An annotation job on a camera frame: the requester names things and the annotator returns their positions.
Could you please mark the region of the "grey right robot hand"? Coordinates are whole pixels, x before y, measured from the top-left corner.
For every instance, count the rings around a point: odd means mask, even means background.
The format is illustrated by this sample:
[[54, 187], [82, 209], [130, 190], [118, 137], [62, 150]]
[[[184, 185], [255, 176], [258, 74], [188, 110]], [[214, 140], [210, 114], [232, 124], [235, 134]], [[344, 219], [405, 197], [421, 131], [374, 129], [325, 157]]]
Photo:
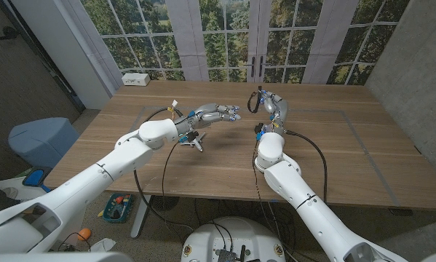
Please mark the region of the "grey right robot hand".
[[[257, 102], [255, 108], [250, 107], [250, 101], [254, 95], [257, 95]], [[255, 134], [257, 140], [261, 139], [261, 136], [268, 132], [275, 132], [279, 135], [284, 133], [284, 123], [288, 114], [288, 102], [276, 95], [273, 92], [262, 90], [261, 86], [258, 87], [258, 91], [254, 92], [249, 98], [247, 107], [252, 114], [256, 114], [260, 106], [270, 114], [270, 124], [259, 123], [255, 126]]]

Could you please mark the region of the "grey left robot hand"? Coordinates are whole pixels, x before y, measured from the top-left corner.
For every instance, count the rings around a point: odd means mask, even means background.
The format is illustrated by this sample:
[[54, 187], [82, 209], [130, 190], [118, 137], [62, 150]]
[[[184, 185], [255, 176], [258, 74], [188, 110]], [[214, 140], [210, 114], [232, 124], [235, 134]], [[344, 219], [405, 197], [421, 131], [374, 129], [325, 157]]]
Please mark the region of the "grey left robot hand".
[[189, 132], [209, 127], [214, 122], [240, 120], [237, 113], [239, 106], [218, 105], [208, 103], [191, 111], [187, 116], [181, 116], [174, 120], [179, 135], [186, 135]]

